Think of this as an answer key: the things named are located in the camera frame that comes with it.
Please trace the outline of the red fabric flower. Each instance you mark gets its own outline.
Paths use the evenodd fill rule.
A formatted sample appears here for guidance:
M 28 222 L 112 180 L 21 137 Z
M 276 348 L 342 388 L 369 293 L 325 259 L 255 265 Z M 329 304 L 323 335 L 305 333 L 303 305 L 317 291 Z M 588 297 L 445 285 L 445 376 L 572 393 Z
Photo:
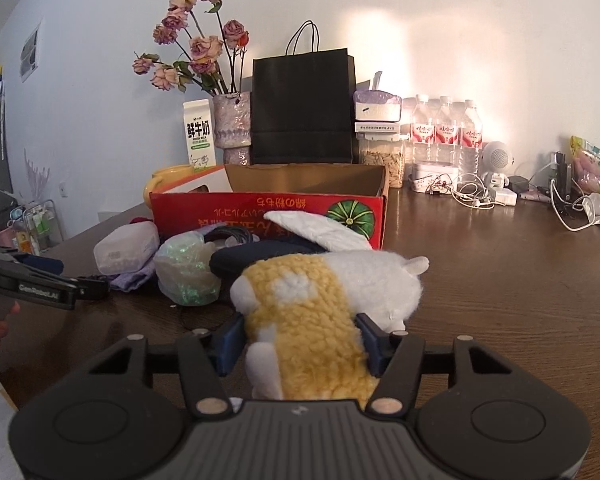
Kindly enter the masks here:
M 136 218 L 133 218 L 132 220 L 130 220 L 129 224 L 143 223 L 143 222 L 152 222 L 152 220 L 149 218 L 146 218 L 146 217 L 136 217 Z

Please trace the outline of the iridescent plastic bag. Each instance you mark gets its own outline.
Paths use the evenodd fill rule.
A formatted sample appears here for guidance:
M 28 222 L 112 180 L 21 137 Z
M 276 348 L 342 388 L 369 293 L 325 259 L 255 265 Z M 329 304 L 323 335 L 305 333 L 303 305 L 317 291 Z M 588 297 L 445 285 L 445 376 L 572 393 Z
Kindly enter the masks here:
M 221 280 L 210 270 L 216 247 L 197 231 L 174 235 L 152 259 L 160 290 L 183 307 L 201 307 L 219 298 Z

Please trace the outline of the white wired earphones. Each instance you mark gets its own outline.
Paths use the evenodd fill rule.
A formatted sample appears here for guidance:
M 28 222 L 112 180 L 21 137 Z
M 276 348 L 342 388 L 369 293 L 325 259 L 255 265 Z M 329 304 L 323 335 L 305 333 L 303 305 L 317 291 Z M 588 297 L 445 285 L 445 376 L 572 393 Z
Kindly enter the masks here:
M 455 182 L 449 174 L 440 174 L 427 184 L 425 192 L 449 195 L 455 203 L 471 210 L 491 210 L 495 207 L 483 180 L 472 174 L 468 182 Z

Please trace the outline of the white floral tin box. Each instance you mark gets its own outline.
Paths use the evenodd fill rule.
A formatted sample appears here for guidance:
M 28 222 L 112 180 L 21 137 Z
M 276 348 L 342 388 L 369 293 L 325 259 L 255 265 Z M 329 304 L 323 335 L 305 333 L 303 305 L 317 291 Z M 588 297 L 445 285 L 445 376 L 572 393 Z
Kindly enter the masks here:
M 451 194 L 457 184 L 457 166 L 419 162 L 411 170 L 411 189 L 422 194 Z

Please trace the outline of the dark navy pouch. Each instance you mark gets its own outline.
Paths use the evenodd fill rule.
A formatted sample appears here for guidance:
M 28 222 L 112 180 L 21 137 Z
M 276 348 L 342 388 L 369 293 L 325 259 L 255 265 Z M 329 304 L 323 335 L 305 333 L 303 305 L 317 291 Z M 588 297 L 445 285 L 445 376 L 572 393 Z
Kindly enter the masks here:
M 253 264 L 286 255 L 324 254 L 326 249 L 313 243 L 288 240 L 260 240 L 217 250 L 210 258 L 209 269 L 224 284 L 233 284 Z

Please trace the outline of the red cardboard box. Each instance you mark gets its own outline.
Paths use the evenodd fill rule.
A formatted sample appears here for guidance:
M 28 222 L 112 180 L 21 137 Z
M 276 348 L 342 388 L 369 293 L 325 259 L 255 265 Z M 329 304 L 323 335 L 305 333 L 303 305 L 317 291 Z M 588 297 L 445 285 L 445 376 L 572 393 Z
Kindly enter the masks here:
M 225 223 L 264 238 L 284 235 L 264 215 L 271 210 L 321 214 L 384 244 L 388 181 L 383 166 L 288 164 L 216 166 L 173 182 L 155 177 L 147 196 L 165 240 L 186 231 Z

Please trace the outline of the yellow ceramic mug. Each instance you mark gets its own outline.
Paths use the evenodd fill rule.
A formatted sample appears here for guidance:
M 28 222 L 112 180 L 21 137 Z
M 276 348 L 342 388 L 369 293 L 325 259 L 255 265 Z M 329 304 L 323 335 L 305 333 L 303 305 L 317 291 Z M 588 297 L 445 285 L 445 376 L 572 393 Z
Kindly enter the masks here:
M 151 209 L 150 193 L 156 188 L 163 188 L 167 184 L 182 180 L 185 177 L 191 176 L 195 172 L 192 165 L 178 165 L 159 169 L 155 171 L 149 181 L 146 183 L 143 190 L 143 199 L 145 205 Z

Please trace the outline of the black paper bag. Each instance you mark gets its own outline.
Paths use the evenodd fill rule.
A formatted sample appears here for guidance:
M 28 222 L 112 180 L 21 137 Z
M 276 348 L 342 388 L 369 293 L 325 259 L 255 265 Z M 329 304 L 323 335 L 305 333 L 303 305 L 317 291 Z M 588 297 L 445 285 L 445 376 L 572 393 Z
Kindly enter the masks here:
M 307 20 L 283 55 L 253 61 L 253 165 L 353 162 L 354 57 L 347 49 L 322 50 L 320 40 Z

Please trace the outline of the white flat box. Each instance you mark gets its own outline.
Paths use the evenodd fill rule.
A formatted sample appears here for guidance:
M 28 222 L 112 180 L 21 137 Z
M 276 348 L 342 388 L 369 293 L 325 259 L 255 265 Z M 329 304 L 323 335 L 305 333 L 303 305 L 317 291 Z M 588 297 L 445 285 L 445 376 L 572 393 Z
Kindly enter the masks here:
M 401 125 L 398 122 L 356 122 L 355 135 L 359 139 L 373 142 L 399 142 Z

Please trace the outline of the white milk carton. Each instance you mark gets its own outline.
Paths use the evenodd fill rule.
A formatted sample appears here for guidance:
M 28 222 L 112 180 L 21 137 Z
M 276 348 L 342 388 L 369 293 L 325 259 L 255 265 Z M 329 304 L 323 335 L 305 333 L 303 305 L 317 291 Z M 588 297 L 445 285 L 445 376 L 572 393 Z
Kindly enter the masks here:
M 214 167 L 216 157 L 210 101 L 185 102 L 183 122 L 189 165 L 195 168 Z

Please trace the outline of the purple tissue pack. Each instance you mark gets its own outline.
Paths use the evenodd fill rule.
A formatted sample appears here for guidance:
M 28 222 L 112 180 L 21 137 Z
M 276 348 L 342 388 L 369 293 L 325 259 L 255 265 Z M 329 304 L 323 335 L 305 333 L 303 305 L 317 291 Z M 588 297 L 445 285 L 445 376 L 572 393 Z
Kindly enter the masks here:
M 380 90 L 382 71 L 374 73 L 367 86 L 353 93 L 354 117 L 357 122 L 400 122 L 402 99 Z

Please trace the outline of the pack of water bottles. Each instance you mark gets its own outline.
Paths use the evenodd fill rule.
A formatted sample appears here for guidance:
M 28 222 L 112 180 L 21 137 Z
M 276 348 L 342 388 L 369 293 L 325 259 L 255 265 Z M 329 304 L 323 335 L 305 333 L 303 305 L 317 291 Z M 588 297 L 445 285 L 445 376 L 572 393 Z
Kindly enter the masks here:
M 406 137 L 405 180 L 411 181 L 412 167 L 419 162 L 457 166 L 457 182 L 478 174 L 483 137 L 474 100 L 422 93 L 405 98 L 401 127 Z

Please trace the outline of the white power adapter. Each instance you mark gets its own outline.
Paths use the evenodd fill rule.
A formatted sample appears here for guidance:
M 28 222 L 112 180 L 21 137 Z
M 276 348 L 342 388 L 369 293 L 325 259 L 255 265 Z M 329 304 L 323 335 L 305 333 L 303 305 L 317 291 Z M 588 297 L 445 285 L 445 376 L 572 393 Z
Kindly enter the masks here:
M 494 186 L 489 186 L 488 193 L 490 200 L 492 200 L 494 204 L 500 206 L 516 206 L 517 194 L 509 188 L 494 188 Z

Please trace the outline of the yellow snack bag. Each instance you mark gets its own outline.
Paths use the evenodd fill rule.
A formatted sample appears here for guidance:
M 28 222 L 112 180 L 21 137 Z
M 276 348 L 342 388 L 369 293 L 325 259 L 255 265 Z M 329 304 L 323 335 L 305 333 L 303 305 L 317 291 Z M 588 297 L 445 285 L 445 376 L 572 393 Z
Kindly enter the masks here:
M 574 180 L 585 194 L 600 194 L 600 148 L 578 136 L 570 136 Z

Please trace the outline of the yellow white plush toy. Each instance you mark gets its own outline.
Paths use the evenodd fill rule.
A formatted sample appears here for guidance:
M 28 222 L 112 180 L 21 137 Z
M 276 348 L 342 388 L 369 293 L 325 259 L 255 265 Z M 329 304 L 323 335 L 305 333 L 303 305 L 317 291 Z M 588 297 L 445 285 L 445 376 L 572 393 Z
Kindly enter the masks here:
M 268 401 L 354 399 L 378 385 L 361 330 L 367 315 L 383 332 L 405 330 L 422 299 L 425 256 L 382 250 L 291 254 L 258 261 L 230 286 L 245 319 L 246 373 Z

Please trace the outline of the white cloth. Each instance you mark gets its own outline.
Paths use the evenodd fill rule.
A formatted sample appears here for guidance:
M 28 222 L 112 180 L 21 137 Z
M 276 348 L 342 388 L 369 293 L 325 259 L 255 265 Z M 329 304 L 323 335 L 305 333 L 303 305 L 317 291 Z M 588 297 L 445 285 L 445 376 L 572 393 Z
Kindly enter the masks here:
M 365 236 L 320 214 L 301 210 L 271 210 L 263 218 L 329 252 L 373 249 Z

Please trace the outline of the dried pink rose bouquet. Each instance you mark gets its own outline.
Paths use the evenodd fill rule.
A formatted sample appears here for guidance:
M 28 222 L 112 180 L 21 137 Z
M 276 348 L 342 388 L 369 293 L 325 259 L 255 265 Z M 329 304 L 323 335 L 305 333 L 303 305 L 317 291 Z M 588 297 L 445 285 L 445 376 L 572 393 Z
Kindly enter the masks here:
M 250 35 L 240 21 L 222 20 L 222 7 L 223 0 L 169 0 L 152 40 L 177 47 L 178 57 L 168 62 L 157 53 L 136 54 L 133 73 L 161 91 L 195 86 L 209 96 L 242 92 Z

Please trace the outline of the purple wrapped vase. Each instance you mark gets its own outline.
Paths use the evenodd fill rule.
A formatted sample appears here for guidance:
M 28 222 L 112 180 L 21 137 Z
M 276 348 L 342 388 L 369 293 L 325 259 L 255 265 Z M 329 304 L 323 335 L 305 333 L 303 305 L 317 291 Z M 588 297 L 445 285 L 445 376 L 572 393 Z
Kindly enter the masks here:
M 212 98 L 215 146 L 225 165 L 250 165 L 251 103 L 249 92 Z

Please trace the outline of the purple woven cloth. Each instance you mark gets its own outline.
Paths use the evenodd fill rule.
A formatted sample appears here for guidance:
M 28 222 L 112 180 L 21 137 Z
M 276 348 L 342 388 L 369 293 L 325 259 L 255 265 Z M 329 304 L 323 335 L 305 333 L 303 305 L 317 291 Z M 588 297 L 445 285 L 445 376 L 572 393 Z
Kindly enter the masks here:
M 148 282 L 155 273 L 155 265 L 152 261 L 149 261 L 138 271 L 121 273 L 110 278 L 109 285 L 111 289 L 118 292 L 132 292 L 132 290 L 137 290 Z

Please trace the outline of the clear jar of seeds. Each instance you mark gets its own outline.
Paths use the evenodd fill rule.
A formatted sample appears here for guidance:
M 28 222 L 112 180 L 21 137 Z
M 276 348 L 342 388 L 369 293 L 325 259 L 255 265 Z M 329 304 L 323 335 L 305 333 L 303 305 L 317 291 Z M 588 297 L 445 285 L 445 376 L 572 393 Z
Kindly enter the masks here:
M 358 134 L 358 160 L 384 166 L 390 188 L 402 188 L 406 166 L 404 141 L 397 134 Z

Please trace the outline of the white translucent pouch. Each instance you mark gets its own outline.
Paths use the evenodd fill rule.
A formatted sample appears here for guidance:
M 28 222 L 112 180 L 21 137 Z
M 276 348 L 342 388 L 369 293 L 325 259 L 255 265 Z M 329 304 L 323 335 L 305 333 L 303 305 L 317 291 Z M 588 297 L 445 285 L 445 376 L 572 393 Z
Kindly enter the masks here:
M 160 245 L 156 226 L 150 221 L 120 226 L 94 249 L 94 260 L 100 274 L 118 275 L 139 271 Z

